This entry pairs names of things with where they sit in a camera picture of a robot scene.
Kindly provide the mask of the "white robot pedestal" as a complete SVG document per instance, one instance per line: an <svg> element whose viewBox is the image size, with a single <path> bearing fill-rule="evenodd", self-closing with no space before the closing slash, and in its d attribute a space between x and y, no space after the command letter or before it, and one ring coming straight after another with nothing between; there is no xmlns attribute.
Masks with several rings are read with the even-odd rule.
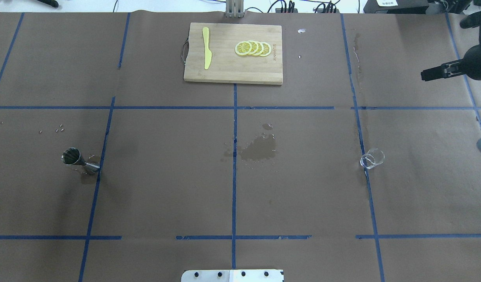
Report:
<svg viewBox="0 0 481 282"><path fill-rule="evenodd" d="M281 269L211 269L185 271L182 282L283 282Z"/></svg>

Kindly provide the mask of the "lemon slice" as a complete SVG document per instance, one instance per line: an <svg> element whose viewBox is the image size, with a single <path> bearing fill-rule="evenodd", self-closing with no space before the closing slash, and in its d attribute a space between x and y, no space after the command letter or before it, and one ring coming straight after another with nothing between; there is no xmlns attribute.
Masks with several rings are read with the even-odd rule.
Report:
<svg viewBox="0 0 481 282"><path fill-rule="evenodd" d="M246 56L251 52L252 44L249 41L241 41L235 46L235 53L239 56Z"/></svg>
<svg viewBox="0 0 481 282"><path fill-rule="evenodd" d="M267 42L260 42L260 43L263 47L263 51L260 53L259 56L260 57L267 57L272 52L272 46Z"/></svg>
<svg viewBox="0 0 481 282"><path fill-rule="evenodd" d="M255 55L258 53L258 51L260 50L260 46L259 46L259 42L258 41L254 41L254 40L249 40L248 43L250 43L251 45L251 49L248 53L248 55Z"/></svg>
<svg viewBox="0 0 481 282"><path fill-rule="evenodd" d="M256 42L258 50L253 54L254 56L260 56L264 52L264 44L262 42Z"/></svg>

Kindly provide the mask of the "steel measuring jigger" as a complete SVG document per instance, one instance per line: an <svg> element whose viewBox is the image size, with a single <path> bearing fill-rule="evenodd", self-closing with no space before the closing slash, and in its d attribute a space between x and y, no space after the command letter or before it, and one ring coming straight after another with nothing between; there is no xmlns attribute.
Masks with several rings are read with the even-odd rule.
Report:
<svg viewBox="0 0 481 282"><path fill-rule="evenodd" d="M75 147L67 148L60 159L67 166L81 166L88 175L94 175L100 170L99 163L85 161L79 149Z"/></svg>

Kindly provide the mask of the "aluminium frame post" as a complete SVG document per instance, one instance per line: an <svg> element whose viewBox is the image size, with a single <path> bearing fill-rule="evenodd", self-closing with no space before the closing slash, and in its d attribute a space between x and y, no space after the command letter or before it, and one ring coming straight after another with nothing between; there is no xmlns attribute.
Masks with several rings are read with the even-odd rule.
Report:
<svg viewBox="0 0 481 282"><path fill-rule="evenodd" d="M225 0L226 18L243 18L244 15L244 0Z"/></svg>

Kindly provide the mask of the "clear glass cup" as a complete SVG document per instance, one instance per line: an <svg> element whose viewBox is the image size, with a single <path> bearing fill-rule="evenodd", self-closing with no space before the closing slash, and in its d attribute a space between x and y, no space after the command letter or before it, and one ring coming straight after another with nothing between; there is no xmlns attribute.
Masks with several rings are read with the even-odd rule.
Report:
<svg viewBox="0 0 481 282"><path fill-rule="evenodd" d="M367 170L375 168L383 164L385 161L385 154L382 150L378 148L371 148L369 149L364 155L360 158L360 165Z"/></svg>

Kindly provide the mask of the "black box with label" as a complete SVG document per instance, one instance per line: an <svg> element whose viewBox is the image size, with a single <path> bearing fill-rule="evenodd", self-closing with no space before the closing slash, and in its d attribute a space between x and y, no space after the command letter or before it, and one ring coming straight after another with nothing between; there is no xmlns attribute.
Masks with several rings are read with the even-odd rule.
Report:
<svg viewBox="0 0 481 282"><path fill-rule="evenodd" d="M364 14L425 14L428 0L368 0Z"/></svg>

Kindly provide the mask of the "yellow plastic knife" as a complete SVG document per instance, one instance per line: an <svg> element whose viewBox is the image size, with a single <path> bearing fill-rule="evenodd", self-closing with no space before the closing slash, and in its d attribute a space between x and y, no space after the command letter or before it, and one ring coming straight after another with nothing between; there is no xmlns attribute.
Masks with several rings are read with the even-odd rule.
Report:
<svg viewBox="0 0 481 282"><path fill-rule="evenodd" d="M204 43L204 69L208 70L212 62L212 51L210 50L209 40L210 40L210 30L208 27L202 28L202 36Z"/></svg>

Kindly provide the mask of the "black handheld tool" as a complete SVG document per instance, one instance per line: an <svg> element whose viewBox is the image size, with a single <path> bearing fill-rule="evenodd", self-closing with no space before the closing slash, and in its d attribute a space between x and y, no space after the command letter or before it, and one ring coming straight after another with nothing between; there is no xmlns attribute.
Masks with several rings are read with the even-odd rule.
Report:
<svg viewBox="0 0 481 282"><path fill-rule="evenodd" d="M56 0L38 0L38 2L41 2L45 5L48 5L48 6L53 7L53 8L59 7L59 3Z"/></svg>

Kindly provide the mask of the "wooden cutting board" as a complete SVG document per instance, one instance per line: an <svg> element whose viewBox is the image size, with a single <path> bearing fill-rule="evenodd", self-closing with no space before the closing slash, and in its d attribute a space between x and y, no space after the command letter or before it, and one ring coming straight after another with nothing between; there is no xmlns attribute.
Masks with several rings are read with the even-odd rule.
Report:
<svg viewBox="0 0 481 282"><path fill-rule="evenodd" d="M202 28L210 30L212 62L204 69ZM267 42L267 57L239 56L235 46L241 41ZM197 23L189 28L188 55L184 80L188 82L281 85L283 83L283 29L280 25Z"/></svg>

